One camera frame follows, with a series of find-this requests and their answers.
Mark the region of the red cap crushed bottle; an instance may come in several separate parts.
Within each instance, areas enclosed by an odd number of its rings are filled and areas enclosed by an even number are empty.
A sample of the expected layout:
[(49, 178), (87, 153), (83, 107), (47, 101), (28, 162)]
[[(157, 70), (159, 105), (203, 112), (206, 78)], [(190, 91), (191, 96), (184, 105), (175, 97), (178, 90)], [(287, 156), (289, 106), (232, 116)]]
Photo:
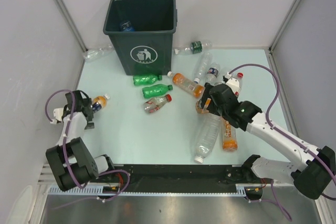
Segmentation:
[(163, 97), (153, 97), (143, 104), (144, 111), (148, 114), (154, 113), (165, 104), (172, 101), (172, 97), (167, 94)]

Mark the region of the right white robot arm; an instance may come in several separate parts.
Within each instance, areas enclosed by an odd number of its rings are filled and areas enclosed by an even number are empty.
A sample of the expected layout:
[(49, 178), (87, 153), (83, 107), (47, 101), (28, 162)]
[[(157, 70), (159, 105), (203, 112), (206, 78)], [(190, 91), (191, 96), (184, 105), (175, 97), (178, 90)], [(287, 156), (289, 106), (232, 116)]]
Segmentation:
[(334, 150), (328, 146), (318, 148), (277, 126), (258, 106), (250, 101), (239, 101), (230, 86), (206, 83), (199, 105), (234, 128), (262, 139), (288, 159), (288, 162), (278, 162), (252, 155), (246, 161), (249, 165), (242, 169), (245, 181), (275, 179), (294, 185), (300, 193), (314, 200), (335, 181)]

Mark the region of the orange juice bottle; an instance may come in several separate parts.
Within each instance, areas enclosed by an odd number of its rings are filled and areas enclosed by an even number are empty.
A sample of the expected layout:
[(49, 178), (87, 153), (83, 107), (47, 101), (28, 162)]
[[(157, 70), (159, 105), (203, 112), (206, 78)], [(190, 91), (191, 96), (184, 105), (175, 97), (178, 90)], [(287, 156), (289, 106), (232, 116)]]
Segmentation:
[(196, 108), (196, 112), (198, 114), (204, 114), (204, 113), (208, 113), (208, 106), (211, 103), (211, 98), (208, 98), (204, 104), (204, 106), (201, 106), (201, 100), (196, 102), (195, 108)]

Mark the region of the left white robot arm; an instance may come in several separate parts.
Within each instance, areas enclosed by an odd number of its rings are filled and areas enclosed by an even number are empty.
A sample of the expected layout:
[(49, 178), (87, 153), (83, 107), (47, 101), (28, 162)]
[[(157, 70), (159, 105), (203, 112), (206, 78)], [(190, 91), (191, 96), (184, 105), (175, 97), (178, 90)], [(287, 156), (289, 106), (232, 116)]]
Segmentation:
[[(48, 114), (48, 103), (64, 92), (67, 103), (54, 109), (53, 118)], [(116, 169), (106, 154), (93, 157), (82, 140), (85, 130), (94, 128), (94, 114), (106, 107), (110, 97), (100, 95), (90, 98), (82, 90), (63, 89), (54, 92), (45, 104), (45, 113), (51, 124), (63, 124), (61, 136), (54, 147), (46, 151), (46, 158), (61, 191), (75, 187), (83, 189), (100, 177), (105, 182), (115, 178)]]

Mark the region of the crushed clear bottle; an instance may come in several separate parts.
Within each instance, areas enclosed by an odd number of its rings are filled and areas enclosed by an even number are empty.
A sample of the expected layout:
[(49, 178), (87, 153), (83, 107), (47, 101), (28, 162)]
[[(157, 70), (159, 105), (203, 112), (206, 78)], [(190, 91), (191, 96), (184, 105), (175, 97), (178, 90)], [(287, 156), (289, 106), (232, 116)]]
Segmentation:
[(91, 62), (100, 59), (113, 51), (114, 47), (111, 44), (104, 45), (102, 47), (88, 49), (83, 53), (83, 58), (85, 62)]

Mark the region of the yellow navy milk tea bottle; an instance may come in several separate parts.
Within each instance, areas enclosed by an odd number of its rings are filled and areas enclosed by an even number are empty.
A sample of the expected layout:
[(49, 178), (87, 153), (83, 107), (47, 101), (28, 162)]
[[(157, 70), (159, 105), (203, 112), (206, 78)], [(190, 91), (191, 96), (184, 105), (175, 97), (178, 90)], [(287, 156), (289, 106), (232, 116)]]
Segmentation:
[(110, 96), (108, 94), (100, 95), (94, 98), (91, 104), (93, 113), (97, 113), (98, 111), (105, 108), (109, 99)]

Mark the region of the blue label water bottle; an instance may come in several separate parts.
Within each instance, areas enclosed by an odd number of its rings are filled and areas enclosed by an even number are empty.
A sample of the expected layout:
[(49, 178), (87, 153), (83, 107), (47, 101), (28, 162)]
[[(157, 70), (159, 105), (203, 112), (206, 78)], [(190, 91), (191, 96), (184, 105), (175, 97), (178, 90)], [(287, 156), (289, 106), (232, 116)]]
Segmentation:
[(119, 24), (120, 31), (125, 32), (125, 31), (135, 31), (133, 25), (129, 20), (123, 20)]

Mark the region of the orange jasmine tea bottle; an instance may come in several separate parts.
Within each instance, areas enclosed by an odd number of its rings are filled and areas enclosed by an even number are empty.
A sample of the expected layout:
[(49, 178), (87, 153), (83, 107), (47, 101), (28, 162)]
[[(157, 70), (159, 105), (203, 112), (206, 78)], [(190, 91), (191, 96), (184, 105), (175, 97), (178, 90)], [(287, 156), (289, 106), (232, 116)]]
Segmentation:
[(236, 129), (224, 119), (222, 119), (222, 149), (227, 152), (238, 149)]

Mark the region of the green bottle with cap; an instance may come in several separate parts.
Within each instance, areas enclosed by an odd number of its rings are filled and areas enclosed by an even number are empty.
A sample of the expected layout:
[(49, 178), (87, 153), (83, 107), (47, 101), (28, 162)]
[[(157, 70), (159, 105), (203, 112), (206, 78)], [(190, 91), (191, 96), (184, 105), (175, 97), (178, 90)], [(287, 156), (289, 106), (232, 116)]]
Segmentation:
[(165, 84), (156, 84), (150, 87), (145, 87), (142, 89), (142, 94), (144, 98), (152, 98), (165, 95), (169, 91), (173, 90), (173, 86)]

